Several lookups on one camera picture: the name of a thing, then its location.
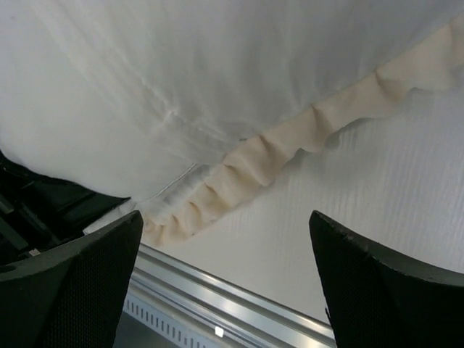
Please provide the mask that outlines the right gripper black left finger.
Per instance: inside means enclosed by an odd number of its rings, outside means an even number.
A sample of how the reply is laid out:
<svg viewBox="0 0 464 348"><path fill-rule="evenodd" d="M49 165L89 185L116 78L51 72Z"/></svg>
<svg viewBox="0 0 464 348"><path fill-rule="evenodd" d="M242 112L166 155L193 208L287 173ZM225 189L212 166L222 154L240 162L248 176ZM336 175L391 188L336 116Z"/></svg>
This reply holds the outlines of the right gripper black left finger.
<svg viewBox="0 0 464 348"><path fill-rule="evenodd" d="M1 266L1 346L112 347L143 225L134 211Z"/></svg>

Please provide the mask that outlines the grey cream-ruffled pillowcase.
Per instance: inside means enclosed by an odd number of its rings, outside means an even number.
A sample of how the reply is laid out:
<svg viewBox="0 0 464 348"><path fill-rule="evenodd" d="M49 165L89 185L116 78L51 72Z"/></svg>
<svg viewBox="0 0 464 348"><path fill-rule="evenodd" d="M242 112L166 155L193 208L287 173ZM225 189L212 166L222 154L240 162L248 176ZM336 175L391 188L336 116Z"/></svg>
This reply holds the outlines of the grey cream-ruffled pillowcase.
<svg viewBox="0 0 464 348"><path fill-rule="evenodd" d="M158 247L462 64L461 1L3 1L1 151Z"/></svg>

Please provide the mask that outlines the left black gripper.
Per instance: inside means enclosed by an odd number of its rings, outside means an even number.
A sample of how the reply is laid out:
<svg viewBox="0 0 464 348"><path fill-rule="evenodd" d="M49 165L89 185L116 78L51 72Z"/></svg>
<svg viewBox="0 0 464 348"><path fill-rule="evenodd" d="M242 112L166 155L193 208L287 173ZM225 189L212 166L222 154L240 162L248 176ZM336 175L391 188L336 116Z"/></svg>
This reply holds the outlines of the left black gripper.
<svg viewBox="0 0 464 348"><path fill-rule="evenodd" d="M31 257L83 236L127 201L39 175L1 155L1 256Z"/></svg>

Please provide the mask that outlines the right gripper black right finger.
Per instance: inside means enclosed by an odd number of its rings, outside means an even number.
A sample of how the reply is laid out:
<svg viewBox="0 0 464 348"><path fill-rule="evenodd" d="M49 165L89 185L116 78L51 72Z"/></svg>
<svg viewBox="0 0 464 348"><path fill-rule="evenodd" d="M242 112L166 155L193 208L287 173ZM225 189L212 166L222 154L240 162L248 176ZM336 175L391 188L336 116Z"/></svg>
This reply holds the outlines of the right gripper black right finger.
<svg viewBox="0 0 464 348"><path fill-rule="evenodd" d="M463 274L390 249L318 211L309 229L338 347L463 346Z"/></svg>

